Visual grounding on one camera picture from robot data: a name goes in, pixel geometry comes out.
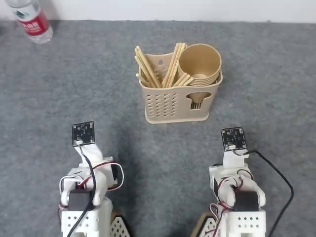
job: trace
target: paper cup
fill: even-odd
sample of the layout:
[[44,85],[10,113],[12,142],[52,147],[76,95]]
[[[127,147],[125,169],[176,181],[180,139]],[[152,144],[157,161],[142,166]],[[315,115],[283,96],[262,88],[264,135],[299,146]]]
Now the paper cup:
[[222,66],[219,52],[207,44],[193,44],[186,47],[179,57],[179,74],[187,73],[196,82],[213,82],[218,78]]

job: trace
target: wooden chopstick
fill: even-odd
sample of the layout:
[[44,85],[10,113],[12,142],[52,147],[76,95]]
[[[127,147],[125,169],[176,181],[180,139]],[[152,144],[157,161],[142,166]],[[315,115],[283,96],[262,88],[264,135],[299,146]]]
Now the wooden chopstick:
[[147,61],[145,55],[143,54],[141,48],[139,46],[136,46],[136,49],[138,50],[140,59],[142,60],[142,62],[144,63],[144,66],[147,68],[150,76],[152,77],[156,88],[161,88],[161,84],[158,81],[158,79],[156,78],[154,71],[153,71],[152,67],[150,66],[149,62]]
[[139,73],[136,73],[136,77],[139,78],[139,80],[141,81],[141,83],[146,86],[146,87],[151,87],[149,82],[146,81],[141,75],[139,75]]
[[174,77],[176,76],[176,73],[178,71],[178,64],[179,64],[179,56],[182,53],[182,51],[185,49],[186,44],[182,43],[180,50],[177,52],[176,58],[175,58],[175,64],[174,67],[172,68],[172,73],[170,74],[171,76],[169,77],[168,80],[168,86],[167,87],[172,87]]
[[188,79],[188,80],[184,80],[184,81],[182,81],[180,84],[179,84],[179,86],[185,86],[185,85],[188,85],[188,84],[190,84],[191,82],[193,82],[194,81],[194,78],[193,77],[190,77],[190,79]]
[[167,82],[168,82],[168,79],[169,79],[169,76],[170,76],[170,73],[171,73],[171,69],[172,69],[173,64],[174,64],[174,59],[176,57],[176,54],[177,54],[177,51],[178,51],[179,47],[181,46],[180,44],[181,43],[176,43],[176,46],[174,47],[174,51],[173,51],[173,54],[172,54],[172,57],[171,57],[171,61],[170,61],[169,67],[168,67],[168,71],[167,71],[166,75],[164,76],[164,78],[162,80],[162,87],[163,88],[166,88],[166,85],[167,85]]
[[138,63],[138,65],[140,66],[141,70],[144,72],[144,74],[145,74],[147,80],[149,81],[150,85],[152,86],[152,88],[157,88],[153,79],[149,75],[149,72],[147,71],[145,65],[143,64],[143,62],[141,61],[141,59],[137,55],[135,56],[135,60]]
[[180,82],[182,82],[182,80],[184,80],[184,78],[186,76],[190,77],[190,75],[188,75],[187,73],[183,73],[182,76],[180,76],[180,78],[176,81],[176,83],[172,87],[178,86],[180,84]]

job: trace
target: white wall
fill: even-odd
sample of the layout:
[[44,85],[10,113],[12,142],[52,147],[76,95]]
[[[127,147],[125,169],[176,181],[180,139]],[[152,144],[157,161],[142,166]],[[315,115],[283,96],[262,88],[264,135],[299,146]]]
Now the white wall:
[[[49,19],[316,23],[316,0],[39,0]],[[14,19],[0,0],[0,19]]]

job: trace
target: black circuit board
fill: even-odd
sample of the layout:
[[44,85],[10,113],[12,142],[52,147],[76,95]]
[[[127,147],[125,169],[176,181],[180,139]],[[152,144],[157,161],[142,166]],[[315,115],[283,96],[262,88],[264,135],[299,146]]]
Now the black circuit board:
[[224,150],[229,151],[230,146],[236,146],[234,150],[247,149],[246,139],[242,127],[222,129]]
[[82,146],[95,143],[94,121],[73,124],[73,147],[78,146],[77,141]]

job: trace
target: chopsticks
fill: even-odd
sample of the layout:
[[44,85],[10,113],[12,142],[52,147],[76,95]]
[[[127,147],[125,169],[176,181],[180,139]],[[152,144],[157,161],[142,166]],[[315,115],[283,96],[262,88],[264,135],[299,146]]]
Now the chopsticks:
[[161,88],[160,82],[156,78],[152,67],[149,65],[149,62],[147,61],[145,55],[143,54],[143,52],[139,46],[136,46],[135,53],[136,53],[135,60],[137,61],[137,63],[141,67],[141,69],[144,72],[146,78],[148,79],[150,85],[153,88]]
[[150,66],[146,56],[144,55],[143,51],[141,50],[140,46],[136,46],[135,48],[135,60],[139,64],[139,67],[143,71],[143,76],[140,74],[136,74],[139,78],[141,83],[146,87],[152,88],[169,88],[169,87],[176,87],[176,86],[186,86],[189,85],[194,78],[187,73],[184,73],[175,83],[175,76],[178,71],[178,64],[179,64],[179,57],[182,51],[186,48],[185,43],[176,43],[174,48],[172,58],[167,70],[165,77],[162,79],[162,83],[158,80],[155,76],[153,68]]

